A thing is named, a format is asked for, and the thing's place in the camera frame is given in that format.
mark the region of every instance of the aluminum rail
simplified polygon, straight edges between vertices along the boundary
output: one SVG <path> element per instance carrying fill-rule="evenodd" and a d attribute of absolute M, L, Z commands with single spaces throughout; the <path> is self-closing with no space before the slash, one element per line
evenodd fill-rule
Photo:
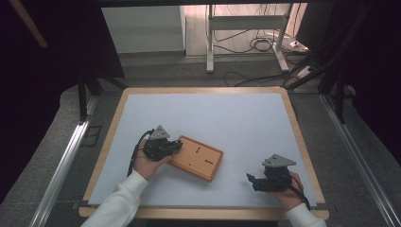
<path fill-rule="evenodd" d="M 70 142 L 68 143 L 67 148 L 61 157 L 53 178 L 51 179 L 49 186 L 44 192 L 41 203 L 39 203 L 39 206 L 36 209 L 35 215 L 33 216 L 29 226 L 39 227 L 46 224 L 50 212 L 53 209 L 54 203 L 59 196 L 62 185 L 64 184 L 65 178 L 67 177 L 68 171 L 70 170 L 70 167 L 74 162 L 74 157 L 79 148 L 79 144 L 88 128 L 92 113 L 94 112 L 97 102 L 98 97 L 91 97 L 91 99 L 89 100 L 89 103 L 87 105 L 88 117 L 82 124 L 77 125 L 76 129 L 74 130 Z"/>
<path fill-rule="evenodd" d="M 323 104 L 328 111 L 331 119 L 333 120 L 340 136 L 350 152 L 355 165 L 357 166 L 357 170 L 361 175 L 363 181 L 365 182 L 368 190 L 372 194 L 372 197 L 375 200 L 375 203 L 380 210 L 383 218 L 386 220 L 388 226 L 401 227 L 401 222 L 399 216 L 397 216 L 396 211 L 394 210 L 392 203 L 386 195 L 386 192 L 381 187 L 380 183 L 375 178 L 372 170 L 369 168 L 365 159 L 363 158 L 362 153 L 360 152 L 360 148 L 357 146 L 357 143 L 354 141 L 351 133 L 348 131 L 345 124 L 342 124 L 340 120 L 337 118 L 334 112 L 334 104 L 331 100 L 330 95 L 321 95 Z"/>

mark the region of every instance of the white shirt sleeve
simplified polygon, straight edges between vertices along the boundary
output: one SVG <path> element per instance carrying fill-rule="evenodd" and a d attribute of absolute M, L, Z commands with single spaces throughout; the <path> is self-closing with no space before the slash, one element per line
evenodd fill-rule
<path fill-rule="evenodd" d="M 313 216 L 304 203 L 288 211 L 287 217 L 293 227 L 326 227 L 324 220 Z"/>
<path fill-rule="evenodd" d="M 139 173 L 132 174 L 120 183 L 82 227 L 127 226 L 132 221 L 140 203 L 139 196 L 148 185 Z"/>

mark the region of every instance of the hand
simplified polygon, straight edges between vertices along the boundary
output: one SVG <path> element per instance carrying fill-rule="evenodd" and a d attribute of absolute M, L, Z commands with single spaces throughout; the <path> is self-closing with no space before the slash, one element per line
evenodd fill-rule
<path fill-rule="evenodd" d="M 133 164 L 133 170 L 148 180 L 156 173 L 156 170 L 159 166 L 166 164 L 171 160 L 171 156 L 166 156 L 159 162 L 151 161 L 143 151 L 146 142 L 147 140 L 143 140 L 139 145 L 138 153 L 136 154 L 136 160 Z"/>
<path fill-rule="evenodd" d="M 297 173 L 289 172 L 289 175 L 293 177 L 291 185 L 295 187 L 299 191 L 303 191 L 304 187 L 302 186 L 300 177 Z M 286 189 L 282 192 L 269 192 L 273 195 L 280 203 L 283 205 L 283 208 L 286 211 L 291 210 L 292 208 L 298 206 L 299 204 L 303 203 L 301 199 L 290 189 Z"/>

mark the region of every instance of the wooden frame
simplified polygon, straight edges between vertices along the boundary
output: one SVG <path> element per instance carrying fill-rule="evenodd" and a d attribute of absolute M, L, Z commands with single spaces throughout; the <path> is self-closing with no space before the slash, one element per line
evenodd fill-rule
<path fill-rule="evenodd" d="M 204 87 L 204 88 L 128 88 L 124 91 L 120 102 L 115 111 L 112 124 L 109 128 L 109 132 L 104 141 L 102 150 L 100 151 L 97 163 L 92 175 L 92 178 L 88 184 L 84 201 L 88 201 L 91 197 L 93 189 L 96 185 L 97 179 L 100 175 L 101 169 L 106 161 L 109 149 L 111 147 L 114 134 L 121 115 L 124 111 L 125 103 L 130 94 L 280 94 L 284 105 L 286 107 L 288 118 L 291 127 L 295 134 L 301 156 L 305 163 L 305 168 L 308 173 L 309 180 L 312 184 L 313 191 L 317 204 L 325 204 L 323 193 L 319 186 L 318 179 L 316 177 L 313 165 L 310 161 L 309 154 L 307 152 L 304 138 L 301 134 L 301 130 L 298 126 L 294 111 L 288 98 L 287 91 L 279 87 L 266 87 L 266 88 L 220 88 L 220 87 Z M 79 214 L 82 217 L 91 216 L 95 207 L 80 207 Z M 328 219 L 328 210 L 312 210 L 313 215 L 318 218 Z M 140 206 L 136 218 L 181 218 L 181 219 L 243 219 L 243 220 L 279 220 L 286 219 L 285 211 L 281 208 L 223 208 L 217 209 L 209 208 L 169 208 L 169 207 L 142 207 Z"/>

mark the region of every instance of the orange wooden block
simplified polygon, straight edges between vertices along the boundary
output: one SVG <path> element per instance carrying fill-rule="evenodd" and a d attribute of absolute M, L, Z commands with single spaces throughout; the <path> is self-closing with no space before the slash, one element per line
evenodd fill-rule
<path fill-rule="evenodd" d="M 196 140 L 180 136 L 183 143 L 169 164 L 211 182 L 220 165 L 223 152 Z"/>

